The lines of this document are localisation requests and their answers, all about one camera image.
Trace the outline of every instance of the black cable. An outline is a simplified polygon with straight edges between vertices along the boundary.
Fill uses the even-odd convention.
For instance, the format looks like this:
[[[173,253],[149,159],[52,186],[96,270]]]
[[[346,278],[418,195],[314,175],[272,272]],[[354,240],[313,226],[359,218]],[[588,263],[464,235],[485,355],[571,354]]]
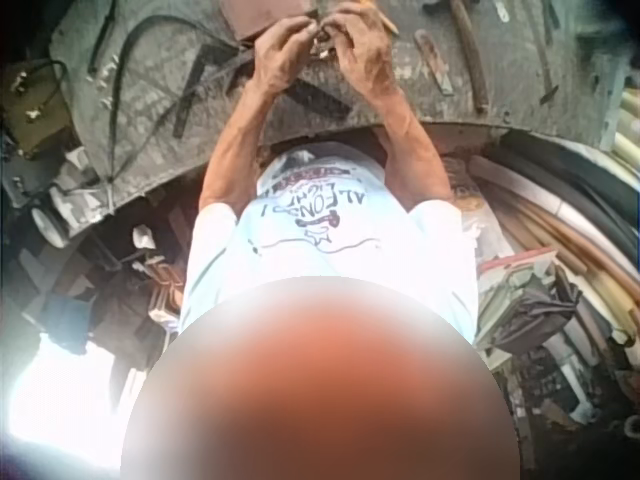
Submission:
[[[43,68],[49,67],[49,66],[55,67],[55,65],[58,65],[60,68],[62,68],[62,73],[56,79],[56,86],[53,88],[53,90],[47,96],[47,98],[37,107],[37,110],[42,111],[42,109],[44,107],[46,107],[51,100],[53,100],[53,98],[56,96],[56,94],[60,91],[60,88],[62,87],[62,81],[69,75],[69,69],[67,68],[67,64],[64,63],[61,60],[47,60],[47,61],[45,61],[43,63],[40,63],[40,64],[38,64],[38,65],[36,65],[34,67],[31,67],[30,69],[28,69],[28,70],[26,70],[24,72],[26,74],[25,81],[27,81],[29,79],[29,77],[31,75],[33,75],[34,73],[42,70]]]
[[[217,78],[223,77],[228,73],[236,70],[239,66],[247,63],[247,61],[249,61],[251,58],[253,58],[253,51],[249,51],[249,50],[244,51],[240,53],[238,56],[229,60],[224,65],[222,65],[222,68],[219,71],[207,77],[206,80],[211,82],[216,80]],[[169,107],[167,107],[167,109],[160,114],[160,116],[154,122],[153,127],[151,128],[151,131],[149,132],[147,137],[144,139],[144,141],[133,153],[129,154],[129,156],[124,160],[124,162],[122,162],[122,165],[120,166],[120,168],[113,174],[113,181],[115,181],[115,179],[117,179],[120,175],[122,175],[131,166],[131,164],[135,161],[135,159],[138,158],[140,153],[142,153],[142,151],[147,146],[149,141],[155,136],[156,133],[158,133],[158,130],[160,130],[160,127],[162,127],[162,125],[164,124],[166,119],[169,117],[169,115],[176,109],[180,101],[183,100],[184,98],[189,97],[193,93],[195,93],[195,91],[202,85],[202,81],[203,79],[198,80],[196,84],[193,85],[193,87],[182,92],[182,94],[179,95],[171,103],[171,105],[169,105]]]
[[[102,21],[102,26],[100,27],[100,31],[98,32],[98,36],[96,37],[96,41],[93,44],[93,49],[91,50],[91,58],[89,59],[89,65],[87,66],[87,73],[91,77],[95,76],[95,74],[98,72],[98,54],[100,53],[100,49],[102,47],[102,44],[104,43],[105,38],[107,37],[109,28],[111,28],[113,22],[116,19],[116,3],[116,0],[111,0],[109,11]]]
[[[111,97],[112,97],[112,108],[111,108],[111,112],[109,114],[109,138],[108,138],[108,142],[107,142],[107,155],[108,155],[108,164],[109,164],[109,177],[107,178],[107,183],[108,184],[113,184],[113,182],[115,181],[115,179],[122,174],[122,172],[125,171],[126,168],[128,168],[128,166],[133,162],[133,160],[135,159],[135,157],[138,155],[138,153],[140,152],[140,149],[138,149],[136,152],[134,152],[134,155],[130,155],[125,162],[123,163],[123,165],[118,169],[118,171],[116,172],[116,168],[115,168],[115,147],[116,147],[116,143],[117,143],[117,123],[118,123],[118,111],[120,108],[120,92],[122,90],[122,80],[124,77],[124,69],[127,65],[127,62],[129,60],[129,56],[131,54],[131,52],[133,51],[133,47],[136,45],[136,43],[138,42],[138,40],[140,40],[140,38],[143,36],[143,34],[149,30],[150,28],[157,26],[159,24],[162,23],[178,23],[178,24],[182,24],[182,25],[186,25],[188,27],[191,27],[195,30],[198,30],[202,33],[204,33],[205,35],[207,35],[208,37],[210,37],[212,40],[214,41],[218,41],[218,39],[216,38],[215,35],[213,35],[212,32],[210,32],[208,29],[206,29],[204,26],[188,20],[186,18],[182,18],[182,17],[177,17],[174,15],[164,15],[164,14],[159,14],[159,15],[151,15],[145,19],[143,19],[142,21],[140,21],[140,23],[138,23],[133,30],[131,30],[131,32],[129,32],[129,34],[127,35],[127,38],[125,38],[124,43],[122,44],[122,47],[120,48],[120,55],[119,55],[119,62],[118,62],[118,67],[116,68],[115,74],[114,74],[114,79],[113,79],[113,86],[112,86],[112,91],[111,91]],[[228,47],[228,44],[220,44],[220,48],[223,47]],[[228,64],[235,64],[237,62],[238,57],[230,60],[228,62]],[[225,70],[218,72],[218,74],[223,74],[226,73],[228,71],[228,69],[225,68]],[[173,111],[173,109],[176,107],[178,101],[186,96],[186,95],[190,95],[191,93],[193,93],[193,91],[195,91],[195,87],[199,86],[200,82],[198,82],[198,84],[196,84],[194,86],[194,89],[191,89],[188,92],[184,92],[183,95],[178,98],[175,102],[173,102],[171,104],[171,106],[165,110],[160,117],[158,118],[158,120],[156,120],[151,133],[152,135],[148,136],[145,141],[142,144],[142,147],[144,147],[148,141],[150,140],[151,136],[153,136],[153,134],[155,134],[158,129],[160,128],[160,126],[162,125],[162,123],[166,120],[166,118],[168,117],[168,115]]]

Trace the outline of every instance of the man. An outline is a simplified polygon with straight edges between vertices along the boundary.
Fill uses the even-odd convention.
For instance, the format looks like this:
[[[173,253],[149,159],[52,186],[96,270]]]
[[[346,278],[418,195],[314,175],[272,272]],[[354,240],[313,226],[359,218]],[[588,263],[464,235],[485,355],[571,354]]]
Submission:
[[[345,145],[308,145],[279,157],[256,184],[269,109],[300,73],[320,30],[340,70],[379,114],[384,171]],[[476,329],[472,244],[442,161],[395,82],[377,11],[339,5],[321,25],[282,20],[255,45],[255,74],[220,135],[200,197],[182,328],[223,300],[275,280],[343,276],[420,302],[468,341]]]

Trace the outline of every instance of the wire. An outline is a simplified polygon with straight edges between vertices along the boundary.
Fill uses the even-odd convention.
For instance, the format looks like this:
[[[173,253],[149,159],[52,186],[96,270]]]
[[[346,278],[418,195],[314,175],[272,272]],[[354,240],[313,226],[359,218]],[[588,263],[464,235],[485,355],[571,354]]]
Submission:
[[[109,170],[110,170],[109,178],[107,180],[109,181],[109,183],[113,183],[113,181],[115,180],[115,174],[116,174],[115,147],[117,142],[117,121],[118,121],[118,111],[120,108],[120,92],[122,90],[122,80],[124,77],[124,69],[129,60],[129,56],[133,51],[133,47],[136,45],[138,40],[140,40],[140,38],[144,35],[144,33],[147,30],[162,23],[179,23],[182,25],[186,25],[188,27],[193,28],[194,30],[198,30],[204,33],[211,39],[218,40],[215,37],[215,35],[213,35],[213,33],[211,33],[207,28],[200,25],[199,23],[188,20],[186,18],[182,18],[174,15],[164,15],[164,14],[151,15],[143,19],[142,21],[140,21],[140,23],[138,23],[133,28],[133,30],[131,30],[131,32],[129,32],[129,34],[127,35],[127,38],[125,38],[125,41],[122,44],[122,47],[120,48],[120,54],[118,56],[118,59],[119,59],[118,67],[116,68],[116,71],[115,71],[113,86],[111,91],[112,108],[109,115],[109,138],[107,142],[108,163],[109,163]],[[170,111],[173,108],[175,108],[175,103],[177,102],[174,102],[174,104],[172,104],[171,107],[169,107],[169,109],[167,109],[167,111],[165,111],[160,116],[160,119],[162,119],[162,121],[164,121],[166,119],[166,116],[168,116],[168,114],[170,113]]]
[[[47,96],[47,98],[36,108],[36,110],[42,111],[42,109],[44,109],[44,107],[46,107],[49,104],[49,102],[53,100],[56,94],[60,91],[60,88],[62,86],[62,81],[69,75],[69,69],[67,68],[67,64],[61,60],[47,60],[45,62],[42,62],[36,65],[35,67],[31,67],[30,69],[24,72],[26,75],[25,81],[27,81],[29,77],[32,76],[34,73],[49,66],[55,67],[55,65],[58,65],[60,68],[62,68],[62,74],[60,74],[60,76],[57,77],[56,86],[53,88],[53,90]]]
[[[89,59],[89,65],[87,66],[87,74],[93,77],[98,72],[98,54],[100,53],[100,48],[104,43],[105,38],[107,37],[107,32],[113,22],[116,19],[116,0],[111,0],[111,5],[109,6],[109,11],[107,15],[104,17],[102,21],[102,26],[100,27],[100,31],[98,32],[98,36],[96,37],[96,41],[93,44],[93,49],[91,50],[91,58]]]

